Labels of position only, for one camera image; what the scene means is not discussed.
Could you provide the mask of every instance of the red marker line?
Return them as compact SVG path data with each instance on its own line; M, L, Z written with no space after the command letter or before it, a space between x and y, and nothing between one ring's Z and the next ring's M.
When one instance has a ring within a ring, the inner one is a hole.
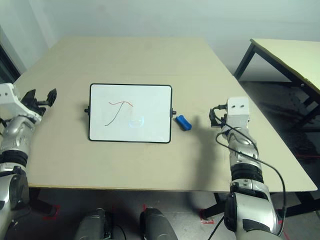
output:
M120 101L120 102L116 102L116 103L111 103L111 102L109 102L109 104L111 104L111 105L116 105L116 104L121 104L121 103L127 103L127 104L129 104L131 107L133 107L133 105L132 105L130 102L128 102L128 101Z

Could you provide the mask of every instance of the metal table frame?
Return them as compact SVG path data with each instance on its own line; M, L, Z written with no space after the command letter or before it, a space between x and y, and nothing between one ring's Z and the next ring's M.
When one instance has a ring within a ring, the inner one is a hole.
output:
M248 50L246 51L243 59L241 60L239 66L234 72L234 77L240 82L240 78L244 71L246 70L248 64L250 63L253 56L258 54L260 57L262 57L264 60L266 60L269 64L271 64L273 67L275 67L280 73L285 75L290 81L290 85L292 87L299 87L301 90L303 90L307 95L308 98L303 102L305 107L310 106L313 102L317 103L317 106L314 107L306 116L304 116L303 119L301 119L299 122L297 122L292 128L291 132L320 132L320 128L314 128L314 127L303 127L306 125L310 120L315 118L317 115L320 114L320 94L312 87L310 87L308 84L306 84L303 79L300 79L298 76L296 76L290 69L283 66L282 63L274 59L272 56L270 56L268 53L266 53L263 49L261 49L258 45L254 44L253 42L249 46Z

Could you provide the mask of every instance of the drawing on whiteboard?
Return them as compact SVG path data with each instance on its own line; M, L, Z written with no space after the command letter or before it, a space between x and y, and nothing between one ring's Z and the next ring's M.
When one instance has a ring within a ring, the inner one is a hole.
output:
M109 122L108 124L106 124L106 125L104 125L104 126L109 126L110 124L112 124L112 122L113 122L113 121L116 119L116 117L118 116L118 113L120 112L123 104L126 104L126 103L129 104L131 107L133 107L133 105L132 105L130 102L128 102L128 101L119 101L119 102L116 102L116 103L109 102L109 104L111 104L111 105L117 105L117 104L121 104L121 105L120 105L118 111L116 112L114 118L111 120L111 122Z

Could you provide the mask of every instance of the black whiteboard frame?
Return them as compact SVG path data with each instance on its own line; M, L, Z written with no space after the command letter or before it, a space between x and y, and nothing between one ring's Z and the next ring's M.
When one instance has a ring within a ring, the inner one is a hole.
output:
M150 144L168 144L171 142L171 125L172 120L170 119L170 129L169 129L169 141L119 141L119 140L94 140L90 138L90 122L91 122L91 87L92 85L121 85L121 86L165 86L170 87L171 94L170 94L170 118L172 119L172 86L168 84L122 84L122 83L91 83L90 84L90 91L89 91L89 109L88 109L88 115L89 115L89 129L88 129L88 139L92 142L119 142L119 143L150 143Z

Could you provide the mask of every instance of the whiteboard clip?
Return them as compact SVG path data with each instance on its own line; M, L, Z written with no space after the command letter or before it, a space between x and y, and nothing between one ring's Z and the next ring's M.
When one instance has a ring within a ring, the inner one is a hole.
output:
M173 108L170 109L170 118L177 114L177 111L174 111Z
M88 108L84 109L84 112L88 114L88 116L90 115L90 106L88 106Z

